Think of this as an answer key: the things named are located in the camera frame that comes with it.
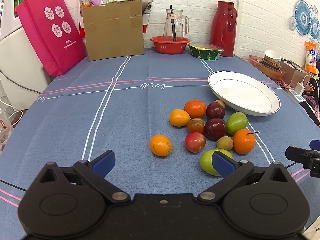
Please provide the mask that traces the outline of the green fruit front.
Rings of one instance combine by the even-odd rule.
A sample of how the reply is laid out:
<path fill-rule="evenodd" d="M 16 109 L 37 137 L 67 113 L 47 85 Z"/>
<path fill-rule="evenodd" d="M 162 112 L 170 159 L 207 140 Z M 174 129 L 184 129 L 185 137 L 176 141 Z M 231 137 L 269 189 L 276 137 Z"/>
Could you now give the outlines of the green fruit front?
<path fill-rule="evenodd" d="M 208 174 L 212 175 L 212 176 L 220 176 L 220 174 L 216 171 L 216 169 L 213 167 L 212 165 L 212 156 L 213 153 L 216 151 L 220 151 L 221 153 L 223 153 L 224 155 L 230 157 L 231 159 L 233 159 L 233 155 L 224 149 L 221 148 L 214 148 L 211 150 L 208 150 L 206 152 L 204 152 L 201 157 L 200 157 L 200 167 L 207 172 Z"/>

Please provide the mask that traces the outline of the green fruit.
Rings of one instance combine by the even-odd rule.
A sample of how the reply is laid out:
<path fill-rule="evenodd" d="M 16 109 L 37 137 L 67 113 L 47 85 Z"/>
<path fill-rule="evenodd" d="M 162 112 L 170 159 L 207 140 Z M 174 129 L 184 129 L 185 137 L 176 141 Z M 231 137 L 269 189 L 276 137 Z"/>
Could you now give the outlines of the green fruit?
<path fill-rule="evenodd" d="M 238 130 L 245 129 L 247 124 L 247 116 L 242 112 L 235 112 L 228 118 L 226 122 L 227 133 L 234 135 Z"/>
<path fill-rule="evenodd" d="M 208 174 L 212 175 L 212 176 L 220 176 L 220 174 L 216 171 L 216 169 L 213 167 L 212 165 L 212 156 L 213 153 L 216 151 L 220 151 L 221 153 L 223 153 L 224 155 L 230 157 L 231 159 L 233 159 L 233 155 L 224 149 L 221 148 L 214 148 L 211 150 L 208 150 L 206 152 L 204 152 L 201 157 L 200 157 L 200 167 L 207 172 Z"/>

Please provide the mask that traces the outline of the brown longan front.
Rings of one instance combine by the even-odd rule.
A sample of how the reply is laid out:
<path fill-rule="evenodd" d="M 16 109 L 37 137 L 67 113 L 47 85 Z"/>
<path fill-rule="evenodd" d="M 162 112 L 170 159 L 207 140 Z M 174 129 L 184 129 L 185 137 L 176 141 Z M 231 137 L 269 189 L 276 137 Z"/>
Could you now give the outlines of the brown longan front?
<path fill-rule="evenodd" d="M 230 151 L 233 148 L 233 145 L 233 139 L 231 137 L 224 136 L 217 141 L 216 146 L 217 148 Z"/>

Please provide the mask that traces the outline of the brown longan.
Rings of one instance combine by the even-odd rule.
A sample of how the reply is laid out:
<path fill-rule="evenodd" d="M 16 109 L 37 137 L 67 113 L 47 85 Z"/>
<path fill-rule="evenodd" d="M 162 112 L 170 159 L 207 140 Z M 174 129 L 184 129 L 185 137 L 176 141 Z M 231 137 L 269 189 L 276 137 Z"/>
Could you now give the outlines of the brown longan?
<path fill-rule="evenodd" d="M 233 139 L 231 137 L 224 136 L 217 141 L 216 146 L 217 148 L 230 151 L 233 148 L 233 145 Z"/>
<path fill-rule="evenodd" d="M 222 100 L 215 100 L 216 103 L 219 103 L 223 108 L 225 108 L 225 103 Z"/>

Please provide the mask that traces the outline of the orange with stem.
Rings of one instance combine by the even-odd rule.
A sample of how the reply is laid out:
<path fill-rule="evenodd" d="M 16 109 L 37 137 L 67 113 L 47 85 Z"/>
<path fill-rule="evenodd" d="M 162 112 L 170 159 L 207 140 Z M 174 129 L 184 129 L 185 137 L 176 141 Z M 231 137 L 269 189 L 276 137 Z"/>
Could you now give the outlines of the orange with stem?
<path fill-rule="evenodd" d="M 246 155 L 255 146 L 255 135 L 258 132 L 252 132 L 248 129 L 240 129 L 233 135 L 233 149 L 239 155 Z"/>

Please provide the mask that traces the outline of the dark plum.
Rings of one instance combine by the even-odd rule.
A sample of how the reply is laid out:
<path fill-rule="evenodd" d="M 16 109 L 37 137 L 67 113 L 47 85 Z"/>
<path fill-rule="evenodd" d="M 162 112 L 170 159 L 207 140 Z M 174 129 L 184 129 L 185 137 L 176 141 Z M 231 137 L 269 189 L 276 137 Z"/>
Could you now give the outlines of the dark plum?
<path fill-rule="evenodd" d="M 208 120 L 204 125 L 204 135 L 214 141 L 218 141 L 226 133 L 226 123 L 220 118 Z"/>
<path fill-rule="evenodd" d="M 225 116 L 225 108 L 218 102 L 212 102 L 207 106 L 206 116 L 208 120 L 214 118 L 223 119 Z"/>

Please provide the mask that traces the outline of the red apple-like fruit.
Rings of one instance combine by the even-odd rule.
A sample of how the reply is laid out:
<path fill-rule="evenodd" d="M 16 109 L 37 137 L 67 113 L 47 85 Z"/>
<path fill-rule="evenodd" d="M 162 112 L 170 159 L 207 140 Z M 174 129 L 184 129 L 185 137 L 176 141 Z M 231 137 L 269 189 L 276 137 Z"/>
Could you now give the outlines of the red apple-like fruit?
<path fill-rule="evenodd" d="M 202 133 L 189 133 L 184 140 L 185 148 L 191 153 L 199 153 L 206 145 L 206 138 Z"/>

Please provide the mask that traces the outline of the red-brown tomato fruit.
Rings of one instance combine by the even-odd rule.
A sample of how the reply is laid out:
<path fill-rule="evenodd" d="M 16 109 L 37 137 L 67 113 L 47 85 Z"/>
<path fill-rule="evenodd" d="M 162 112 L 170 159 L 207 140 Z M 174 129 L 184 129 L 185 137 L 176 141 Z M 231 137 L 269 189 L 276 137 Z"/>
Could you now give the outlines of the red-brown tomato fruit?
<path fill-rule="evenodd" d="M 189 133 L 199 132 L 204 133 L 204 121 L 201 118 L 193 118 L 187 123 Z"/>

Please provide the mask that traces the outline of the lone orange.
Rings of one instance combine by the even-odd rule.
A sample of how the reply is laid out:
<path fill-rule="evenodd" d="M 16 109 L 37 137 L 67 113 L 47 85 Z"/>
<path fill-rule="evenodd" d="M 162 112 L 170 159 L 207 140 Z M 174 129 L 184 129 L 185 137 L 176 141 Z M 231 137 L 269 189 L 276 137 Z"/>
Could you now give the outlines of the lone orange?
<path fill-rule="evenodd" d="M 158 157 L 166 157 L 172 152 L 172 143 L 164 135 L 158 134 L 151 138 L 150 151 Z"/>

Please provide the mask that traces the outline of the brown longan back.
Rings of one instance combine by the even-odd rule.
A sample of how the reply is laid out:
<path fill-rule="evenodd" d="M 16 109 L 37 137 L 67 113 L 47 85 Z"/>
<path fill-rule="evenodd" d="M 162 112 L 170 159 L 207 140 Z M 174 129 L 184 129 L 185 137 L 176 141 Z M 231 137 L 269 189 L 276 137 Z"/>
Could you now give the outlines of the brown longan back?
<path fill-rule="evenodd" d="M 216 103 L 219 103 L 223 108 L 225 108 L 225 103 L 222 100 L 215 100 Z"/>

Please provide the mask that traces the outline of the dark orange tangerine top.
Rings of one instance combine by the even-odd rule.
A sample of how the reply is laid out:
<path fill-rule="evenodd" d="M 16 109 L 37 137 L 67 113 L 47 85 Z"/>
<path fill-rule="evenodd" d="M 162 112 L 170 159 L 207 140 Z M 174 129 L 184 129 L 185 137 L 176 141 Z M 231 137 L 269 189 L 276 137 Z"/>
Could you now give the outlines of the dark orange tangerine top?
<path fill-rule="evenodd" d="M 201 100 L 190 100 L 185 106 L 184 110 L 189 114 L 190 118 L 202 118 L 206 113 L 206 105 Z"/>

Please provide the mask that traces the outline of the yellow orange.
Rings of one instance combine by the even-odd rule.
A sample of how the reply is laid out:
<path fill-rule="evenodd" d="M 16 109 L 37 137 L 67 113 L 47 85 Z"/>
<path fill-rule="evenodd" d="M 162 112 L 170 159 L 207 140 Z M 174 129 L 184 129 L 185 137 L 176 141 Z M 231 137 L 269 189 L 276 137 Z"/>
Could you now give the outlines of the yellow orange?
<path fill-rule="evenodd" d="M 175 109 L 170 113 L 169 121 L 175 127 L 186 126 L 190 120 L 190 115 L 183 109 Z"/>

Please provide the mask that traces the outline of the blue paper fan decoration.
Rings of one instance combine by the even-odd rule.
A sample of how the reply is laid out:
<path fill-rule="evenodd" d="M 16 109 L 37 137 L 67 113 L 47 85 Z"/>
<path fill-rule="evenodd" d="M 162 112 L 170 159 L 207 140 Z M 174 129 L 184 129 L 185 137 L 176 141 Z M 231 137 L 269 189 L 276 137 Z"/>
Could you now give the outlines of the blue paper fan decoration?
<path fill-rule="evenodd" d="M 300 36 L 310 36 L 319 39 L 319 9 L 308 5 L 304 0 L 298 0 L 291 17 L 291 30 L 296 30 Z"/>

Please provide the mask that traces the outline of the red plastic basin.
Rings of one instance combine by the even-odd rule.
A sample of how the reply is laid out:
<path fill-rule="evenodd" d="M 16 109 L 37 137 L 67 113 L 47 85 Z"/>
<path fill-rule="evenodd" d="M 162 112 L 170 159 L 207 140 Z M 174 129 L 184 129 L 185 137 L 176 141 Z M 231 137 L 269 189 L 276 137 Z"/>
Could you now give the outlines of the red plastic basin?
<path fill-rule="evenodd" d="M 169 41 L 164 36 L 155 36 L 150 38 L 150 41 L 153 42 L 155 51 L 169 55 L 183 53 L 187 44 L 190 43 L 190 40 L 185 37 L 177 38 L 176 41 Z"/>

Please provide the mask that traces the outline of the pink tote bag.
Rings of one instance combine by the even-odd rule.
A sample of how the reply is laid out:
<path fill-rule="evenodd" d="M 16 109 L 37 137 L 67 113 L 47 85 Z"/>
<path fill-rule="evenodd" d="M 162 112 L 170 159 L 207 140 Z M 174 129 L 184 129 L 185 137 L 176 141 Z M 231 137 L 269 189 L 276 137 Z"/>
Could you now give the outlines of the pink tote bag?
<path fill-rule="evenodd" d="M 48 75 L 63 75 L 85 58 L 86 47 L 64 0 L 24 0 L 16 12 Z"/>

